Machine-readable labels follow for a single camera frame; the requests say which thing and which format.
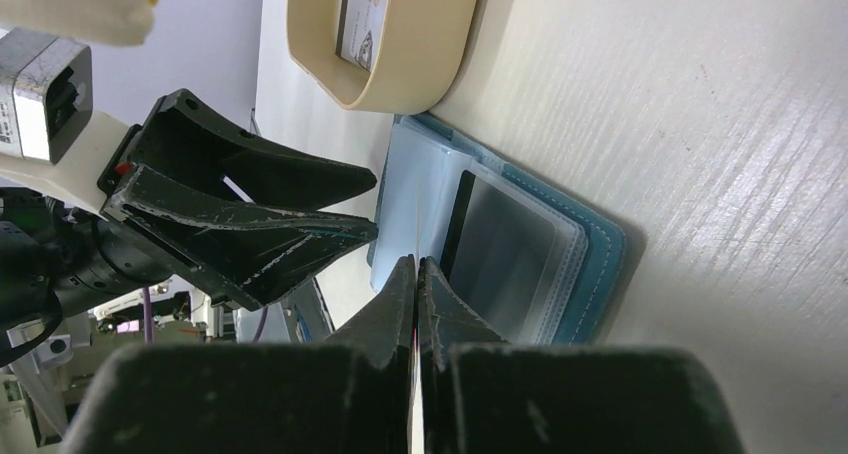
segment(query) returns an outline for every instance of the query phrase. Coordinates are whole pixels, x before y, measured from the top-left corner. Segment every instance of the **open wallet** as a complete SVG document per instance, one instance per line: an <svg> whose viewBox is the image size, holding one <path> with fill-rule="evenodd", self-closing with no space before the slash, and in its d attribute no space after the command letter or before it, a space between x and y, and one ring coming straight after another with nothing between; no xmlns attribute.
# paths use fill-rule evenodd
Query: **open wallet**
<svg viewBox="0 0 848 454"><path fill-rule="evenodd" d="M428 115L397 116L371 245L371 285L398 257L432 257L507 340L586 343L625 262L609 219Z"/></svg>
<svg viewBox="0 0 848 454"><path fill-rule="evenodd" d="M691 355L509 344L412 256L323 342L121 351L63 452L407 453L418 382L428 453L742 452Z"/></svg>

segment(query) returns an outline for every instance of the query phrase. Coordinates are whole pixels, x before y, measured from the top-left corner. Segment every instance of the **black strip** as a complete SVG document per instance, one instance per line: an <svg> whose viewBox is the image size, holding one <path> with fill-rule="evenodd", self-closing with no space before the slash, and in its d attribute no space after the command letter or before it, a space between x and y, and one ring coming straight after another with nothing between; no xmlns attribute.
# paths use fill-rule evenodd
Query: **black strip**
<svg viewBox="0 0 848 454"><path fill-rule="evenodd" d="M448 234L445 237L445 248L442 249L442 260L439 262L439 267L448 281L456 261L456 250L459 248L459 238L465 226L465 216L468 214L468 203L471 202L471 191L474 190L475 180L477 176L470 171L463 171L459 178L459 188L456 190L456 200L453 203Z"/></svg>
<svg viewBox="0 0 848 454"><path fill-rule="evenodd" d="M344 25L347 20L347 0L342 0L342 8L339 13L339 34L336 37L336 55L342 55L342 42L344 42Z"/></svg>

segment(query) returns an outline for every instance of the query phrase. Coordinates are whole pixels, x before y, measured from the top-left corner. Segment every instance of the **wallet stitching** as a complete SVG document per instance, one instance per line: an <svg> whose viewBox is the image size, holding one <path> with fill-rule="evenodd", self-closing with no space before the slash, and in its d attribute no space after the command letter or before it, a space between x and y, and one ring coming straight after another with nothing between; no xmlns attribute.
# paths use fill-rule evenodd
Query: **wallet stitching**
<svg viewBox="0 0 848 454"><path fill-rule="evenodd" d="M556 199L549 196L548 194L545 194L544 192L540 191L538 188L533 187L530 184L527 184L526 182L519 179L517 176L515 176L512 173L505 172L504 175L514 179L518 183L526 186L528 189L535 191L537 194L548 199L549 201L553 202L554 204L558 205L559 207L571 212L573 215L579 217L584 222L589 223L590 226L597 229L598 232L600 232L604 236L604 238L607 240L607 253L606 253L606 256L604 257L604 264L601 267L601 272L600 272L600 274L598 274L598 280L595 282L594 288L592 288L592 295L589 296L589 301L586 303L586 308L583 309L583 314L580 315L580 320L577 321L577 327L574 329L574 334L571 336L571 340L568 341L569 343L574 342L574 339L577 337L577 333L580 332L580 326L583 324L583 320L586 318L586 314L589 312L589 308L592 307L592 301L595 299L595 294L597 294L597 292L598 292L598 287L600 287L600 285L601 285L601 280L603 279L604 274L607 271L607 265L609 264L610 254L612 253L612 239L610 239L609 235L606 232L604 232L604 230L601 229L600 226L598 226L594 222L590 221L589 219L586 219L585 217L581 216L574 209L572 209L572 208L564 205L563 203L557 201Z"/></svg>

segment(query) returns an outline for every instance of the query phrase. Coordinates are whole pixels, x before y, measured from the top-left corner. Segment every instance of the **beige object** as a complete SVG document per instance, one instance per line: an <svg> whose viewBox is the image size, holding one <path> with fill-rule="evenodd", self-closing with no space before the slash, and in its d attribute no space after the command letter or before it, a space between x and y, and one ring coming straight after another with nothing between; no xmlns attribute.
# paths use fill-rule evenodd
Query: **beige object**
<svg viewBox="0 0 848 454"><path fill-rule="evenodd" d="M158 0L0 0L0 20L58 36L119 46L142 44Z"/></svg>
<svg viewBox="0 0 848 454"><path fill-rule="evenodd" d="M289 52L343 108L415 114L456 76L477 0L388 0L369 73L336 55L341 0L288 0Z"/></svg>

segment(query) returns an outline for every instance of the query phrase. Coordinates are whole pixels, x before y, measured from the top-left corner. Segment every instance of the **gray wall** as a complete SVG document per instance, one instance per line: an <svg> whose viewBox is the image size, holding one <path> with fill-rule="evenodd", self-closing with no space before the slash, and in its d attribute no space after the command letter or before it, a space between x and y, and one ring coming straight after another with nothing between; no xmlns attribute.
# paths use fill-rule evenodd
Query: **gray wall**
<svg viewBox="0 0 848 454"><path fill-rule="evenodd" d="M92 46L95 107L141 123L156 99L185 87L247 127L261 13L262 0L159 0L143 46Z"/></svg>

